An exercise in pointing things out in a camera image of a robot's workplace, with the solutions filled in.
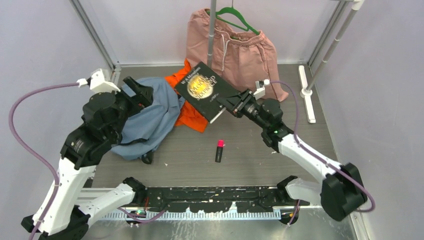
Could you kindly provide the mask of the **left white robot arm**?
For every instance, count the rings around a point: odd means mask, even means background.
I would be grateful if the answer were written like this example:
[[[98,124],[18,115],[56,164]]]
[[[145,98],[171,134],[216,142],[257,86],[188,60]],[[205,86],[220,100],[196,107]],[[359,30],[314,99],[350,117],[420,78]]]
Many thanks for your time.
[[[103,156],[122,141],[122,131],[128,118],[153,103],[154,90],[131,77],[124,83],[133,91],[104,78],[82,78],[79,87],[89,86],[93,95],[83,106],[82,124],[66,138],[58,168],[52,171],[53,183],[35,214],[26,216],[21,226],[33,237],[42,240],[80,240],[89,228],[109,212],[132,204],[141,206],[147,188],[133,177],[127,177],[116,188],[87,203],[77,204],[79,193]]]

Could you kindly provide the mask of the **blue student backpack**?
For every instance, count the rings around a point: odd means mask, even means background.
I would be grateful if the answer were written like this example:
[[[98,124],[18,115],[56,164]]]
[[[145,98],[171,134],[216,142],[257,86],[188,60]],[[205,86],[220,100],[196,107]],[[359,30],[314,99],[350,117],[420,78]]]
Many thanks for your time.
[[[140,78],[137,82],[153,88],[153,103],[128,118],[121,143],[110,151],[125,160],[141,159],[149,165],[153,163],[154,152],[174,128],[185,99],[163,77]]]

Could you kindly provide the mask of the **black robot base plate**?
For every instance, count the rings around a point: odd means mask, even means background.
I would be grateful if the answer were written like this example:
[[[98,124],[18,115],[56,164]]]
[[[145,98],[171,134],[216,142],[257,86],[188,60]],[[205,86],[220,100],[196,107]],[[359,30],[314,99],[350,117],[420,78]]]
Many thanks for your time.
[[[237,213],[266,213],[277,207],[293,207],[296,202],[276,186],[149,187],[144,198],[126,207],[153,212],[226,213],[235,205]]]

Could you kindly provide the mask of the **pink black highlighter marker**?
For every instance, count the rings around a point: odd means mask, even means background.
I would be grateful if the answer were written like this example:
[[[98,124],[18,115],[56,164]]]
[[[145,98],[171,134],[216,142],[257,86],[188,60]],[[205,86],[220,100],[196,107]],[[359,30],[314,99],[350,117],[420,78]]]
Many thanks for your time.
[[[225,146],[224,140],[223,139],[218,140],[217,146],[216,146],[216,153],[215,153],[216,163],[220,163],[222,160],[224,146]]]

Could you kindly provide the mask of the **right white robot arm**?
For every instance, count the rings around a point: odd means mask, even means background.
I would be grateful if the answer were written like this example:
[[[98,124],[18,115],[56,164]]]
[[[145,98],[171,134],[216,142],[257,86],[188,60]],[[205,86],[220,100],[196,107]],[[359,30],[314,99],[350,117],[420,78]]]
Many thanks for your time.
[[[288,206],[295,200],[306,201],[321,206],[329,217],[340,222],[371,199],[355,165],[340,164],[325,157],[284,124],[278,100],[267,98],[258,104],[252,92],[245,91],[219,97],[217,101],[233,116],[245,116],[260,126],[261,137],[268,147],[292,159],[315,178],[315,182],[298,177],[284,180],[277,192],[281,204]]]

